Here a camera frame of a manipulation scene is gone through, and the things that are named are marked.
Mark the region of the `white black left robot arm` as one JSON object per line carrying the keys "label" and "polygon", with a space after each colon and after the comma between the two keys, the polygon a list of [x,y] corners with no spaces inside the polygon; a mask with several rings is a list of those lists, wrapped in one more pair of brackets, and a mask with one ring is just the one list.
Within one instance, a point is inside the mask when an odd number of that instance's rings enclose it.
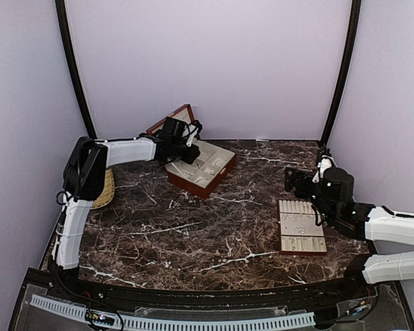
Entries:
{"label": "white black left robot arm", "polygon": [[52,259],[64,270],[79,266],[79,248],[89,211],[104,191],[106,170],[135,161],[192,164],[200,155],[193,141],[202,131],[198,120],[186,123],[166,117],[158,131],[130,139],[98,140],[81,137],[63,171],[62,201]]}

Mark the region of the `red jewelry tray insert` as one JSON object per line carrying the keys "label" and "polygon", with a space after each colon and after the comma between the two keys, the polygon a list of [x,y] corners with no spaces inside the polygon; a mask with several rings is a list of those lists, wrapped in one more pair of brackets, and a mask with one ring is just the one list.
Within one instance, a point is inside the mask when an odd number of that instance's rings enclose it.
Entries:
{"label": "red jewelry tray insert", "polygon": [[310,202],[279,200],[280,253],[323,256],[327,253],[320,216]]}

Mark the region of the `red wooden jewelry box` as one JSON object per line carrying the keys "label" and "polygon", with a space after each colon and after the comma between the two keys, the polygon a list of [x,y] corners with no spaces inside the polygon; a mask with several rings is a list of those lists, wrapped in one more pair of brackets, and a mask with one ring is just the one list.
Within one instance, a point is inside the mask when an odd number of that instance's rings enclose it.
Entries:
{"label": "red wooden jewelry box", "polygon": [[168,180],[200,198],[207,198],[236,164],[234,152],[202,141],[199,134],[193,145],[199,147],[200,156],[189,165],[175,158],[188,123],[196,120],[192,108],[185,104],[146,130],[145,137],[157,143],[155,158],[165,167]]}

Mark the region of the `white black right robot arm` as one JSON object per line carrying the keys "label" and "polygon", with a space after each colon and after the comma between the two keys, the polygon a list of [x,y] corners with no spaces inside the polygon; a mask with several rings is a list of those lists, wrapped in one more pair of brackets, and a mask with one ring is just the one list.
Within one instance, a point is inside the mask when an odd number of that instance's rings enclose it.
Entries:
{"label": "white black right robot arm", "polygon": [[[414,246],[414,214],[386,206],[358,203],[353,198],[355,180],[338,167],[319,170],[315,176],[286,168],[284,187],[311,204],[317,225],[325,223],[357,241],[388,241]],[[414,251],[399,254],[356,256],[338,285],[339,294],[353,299],[365,284],[414,279]]]}

